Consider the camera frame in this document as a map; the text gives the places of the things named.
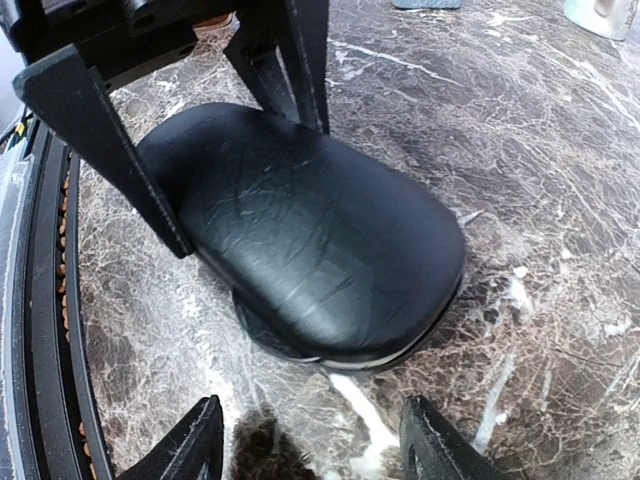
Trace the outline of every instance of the chair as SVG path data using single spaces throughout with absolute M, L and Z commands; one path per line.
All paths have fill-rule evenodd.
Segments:
M 176 256 L 196 252 L 230 284 L 251 338 L 342 371 L 388 368 L 419 348 L 455 296 L 463 235 L 423 187 L 329 136 L 328 2 L 77 4 L 53 15 L 0 0 L 29 62 L 18 96 Z M 234 10 L 226 54 L 262 111 L 201 105 L 134 147 L 108 91 L 184 57 L 192 25 Z

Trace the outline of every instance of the wrinkled leather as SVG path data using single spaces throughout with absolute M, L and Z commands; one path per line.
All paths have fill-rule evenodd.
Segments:
M 396 355 L 455 292 L 464 239 L 454 215 L 332 137 L 206 104 L 138 148 L 196 251 L 304 354 Z

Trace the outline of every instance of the white object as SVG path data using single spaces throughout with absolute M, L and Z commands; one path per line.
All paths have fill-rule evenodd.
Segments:
M 13 51 L 0 29 L 0 135 L 13 128 L 22 114 L 22 103 L 18 100 L 11 81 L 24 68 L 22 57 Z
M 565 0 L 564 14 L 576 25 L 613 40 L 624 40 L 638 0 Z
M 334 388 L 349 401 L 369 429 L 371 443 L 361 457 L 350 460 L 351 469 L 363 480 L 384 478 L 382 453 L 389 447 L 399 447 L 398 437 L 387 428 L 376 407 L 351 378 L 332 373 L 329 375 L 329 380 Z
M 529 269 L 524 265 L 513 269 L 513 273 L 516 275 L 516 277 L 520 279 L 526 277 L 528 272 L 529 272 Z

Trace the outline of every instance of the black plastic bracket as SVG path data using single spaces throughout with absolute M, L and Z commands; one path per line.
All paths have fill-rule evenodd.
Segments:
M 219 480 L 223 430 L 218 397 L 203 398 L 146 457 L 118 480 Z
M 404 405 L 400 449 L 406 480 L 506 480 L 422 396 Z
M 69 45 L 14 80 L 18 97 L 120 190 L 179 258 L 192 252 L 164 194 L 140 161 L 102 79 Z
M 69 155 L 69 190 L 66 215 L 66 298 L 69 322 L 69 348 L 73 365 L 73 378 L 78 397 L 78 408 L 82 418 L 84 435 L 91 452 L 93 472 L 100 479 L 114 478 L 113 466 L 98 415 L 98 404 L 93 394 L 91 371 L 87 357 L 84 319 L 81 313 L 79 245 L 78 245 L 78 199 L 80 196 L 80 158 Z
M 65 340 L 60 292 L 64 288 L 56 272 L 58 249 L 58 205 L 68 171 L 66 145 L 52 137 L 43 163 L 42 183 L 36 206 L 34 230 L 30 237 L 30 359 L 35 398 L 31 398 L 31 422 L 39 425 L 42 449 L 40 460 L 45 478 L 83 478 L 89 460 L 82 453 L 77 426 L 81 422 L 73 381 L 71 358 Z
M 238 11 L 238 19 L 240 29 L 225 54 L 260 106 L 328 134 L 328 0 L 255 2 Z

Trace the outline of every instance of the seat cushion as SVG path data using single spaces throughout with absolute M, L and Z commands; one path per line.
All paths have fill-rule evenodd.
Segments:
M 139 145 L 196 251 L 298 351 L 397 355 L 461 276 L 454 215 L 402 174 L 286 119 L 206 104 Z

